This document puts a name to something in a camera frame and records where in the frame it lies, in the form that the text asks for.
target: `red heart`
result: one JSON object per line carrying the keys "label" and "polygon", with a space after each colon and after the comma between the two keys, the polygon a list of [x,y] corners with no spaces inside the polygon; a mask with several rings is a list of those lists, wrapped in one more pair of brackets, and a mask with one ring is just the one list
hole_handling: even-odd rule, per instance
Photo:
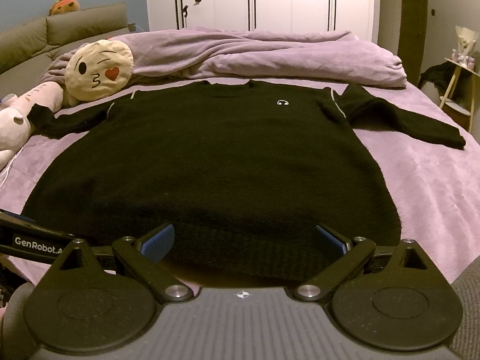
{"label": "red heart", "polygon": [[105,77],[112,81],[115,81],[119,74],[120,74],[120,69],[117,66],[114,67],[113,69],[105,70]]}

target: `wooden table leg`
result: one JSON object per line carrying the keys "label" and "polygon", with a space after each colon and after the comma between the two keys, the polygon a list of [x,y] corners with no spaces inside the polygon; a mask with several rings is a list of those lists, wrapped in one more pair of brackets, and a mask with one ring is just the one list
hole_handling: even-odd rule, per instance
{"label": "wooden table leg", "polygon": [[473,127],[473,112],[475,111],[475,85],[476,85],[476,80],[475,80],[475,74],[472,74],[472,104],[470,106],[470,126],[469,126],[469,133],[472,133],[472,127]]}
{"label": "wooden table leg", "polygon": [[445,102],[447,101],[450,93],[453,94],[455,87],[457,86],[458,78],[460,77],[461,71],[462,71],[462,66],[457,66],[455,68],[455,72],[453,73],[452,79],[450,80],[450,83],[448,84],[448,88],[445,91],[445,95],[442,98],[442,102],[440,103],[440,109],[442,109],[443,106],[445,105]]}

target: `orange plush toy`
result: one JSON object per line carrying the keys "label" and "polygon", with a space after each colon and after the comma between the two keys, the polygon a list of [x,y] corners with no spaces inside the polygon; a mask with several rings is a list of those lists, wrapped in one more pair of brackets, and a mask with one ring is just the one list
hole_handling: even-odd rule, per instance
{"label": "orange plush toy", "polygon": [[49,16],[78,10],[80,10],[80,4],[77,0],[58,0],[52,5],[52,8],[50,8]]}

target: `round yellow plush pillow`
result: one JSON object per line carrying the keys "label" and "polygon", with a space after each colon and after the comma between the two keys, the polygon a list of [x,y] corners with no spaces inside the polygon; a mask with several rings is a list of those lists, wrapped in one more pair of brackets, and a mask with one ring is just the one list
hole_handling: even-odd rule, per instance
{"label": "round yellow plush pillow", "polygon": [[65,86],[80,101],[113,95],[127,85],[134,70],[134,57],[120,40],[98,40],[80,49],[65,69]]}

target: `emoji eyebrow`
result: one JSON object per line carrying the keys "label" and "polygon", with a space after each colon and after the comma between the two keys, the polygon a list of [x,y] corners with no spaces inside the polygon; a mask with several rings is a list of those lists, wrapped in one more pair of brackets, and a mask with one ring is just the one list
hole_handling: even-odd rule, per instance
{"label": "emoji eyebrow", "polygon": [[82,55],[80,58],[78,58],[78,61],[77,61],[77,63],[75,64],[74,70],[77,68],[77,65],[78,65],[78,63],[80,62],[80,60],[81,60],[82,57],[83,57],[83,55]]}

